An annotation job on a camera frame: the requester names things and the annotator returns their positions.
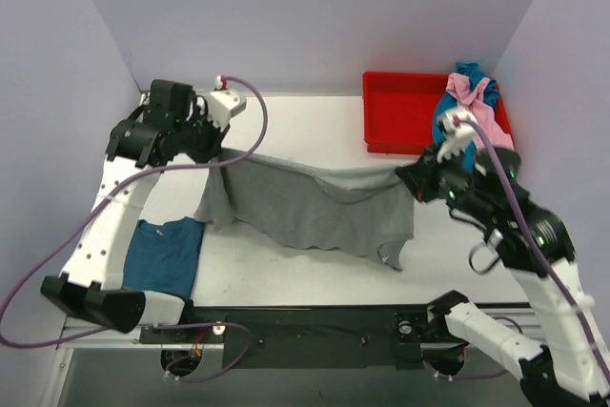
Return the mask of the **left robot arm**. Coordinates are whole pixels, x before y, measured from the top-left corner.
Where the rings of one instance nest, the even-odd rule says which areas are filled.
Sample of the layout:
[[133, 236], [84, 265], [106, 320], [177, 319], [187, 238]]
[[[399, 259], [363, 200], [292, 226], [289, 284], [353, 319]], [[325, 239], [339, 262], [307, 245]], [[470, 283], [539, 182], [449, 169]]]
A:
[[57, 276], [48, 275], [42, 295], [66, 315], [121, 333], [158, 326], [175, 342], [195, 333], [185, 298], [149, 287], [123, 286], [133, 233], [150, 193], [179, 154], [196, 164], [219, 155], [231, 119], [245, 108], [244, 96], [218, 79], [212, 92], [156, 79], [147, 96], [111, 131], [92, 216]]

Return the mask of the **grey t shirt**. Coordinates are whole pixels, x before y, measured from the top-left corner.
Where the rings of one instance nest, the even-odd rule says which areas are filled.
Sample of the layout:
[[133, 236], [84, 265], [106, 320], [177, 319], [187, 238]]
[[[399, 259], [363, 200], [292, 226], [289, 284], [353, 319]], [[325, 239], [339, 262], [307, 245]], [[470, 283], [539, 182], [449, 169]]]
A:
[[284, 247], [342, 251], [400, 270], [414, 237], [415, 200], [394, 167], [324, 169], [239, 150], [210, 170], [197, 220], [243, 222]]

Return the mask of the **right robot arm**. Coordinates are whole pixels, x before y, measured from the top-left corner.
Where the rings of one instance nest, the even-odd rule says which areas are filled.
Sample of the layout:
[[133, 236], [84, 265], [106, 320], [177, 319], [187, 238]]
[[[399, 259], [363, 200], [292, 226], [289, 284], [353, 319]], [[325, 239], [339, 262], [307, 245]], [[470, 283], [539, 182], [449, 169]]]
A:
[[471, 218], [525, 293], [543, 341], [505, 327], [457, 291], [428, 304], [429, 335], [478, 347], [518, 380], [533, 406], [607, 405], [609, 381], [600, 365], [609, 361], [609, 350], [591, 314], [593, 298], [581, 287], [576, 251], [562, 221], [518, 183], [519, 155], [496, 150], [528, 235], [487, 151], [477, 153], [470, 172], [457, 158], [437, 160], [437, 151], [437, 146], [427, 148], [416, 163], [396, 168], [396, 176], [417, 201], [442, 200], [450, 211]]

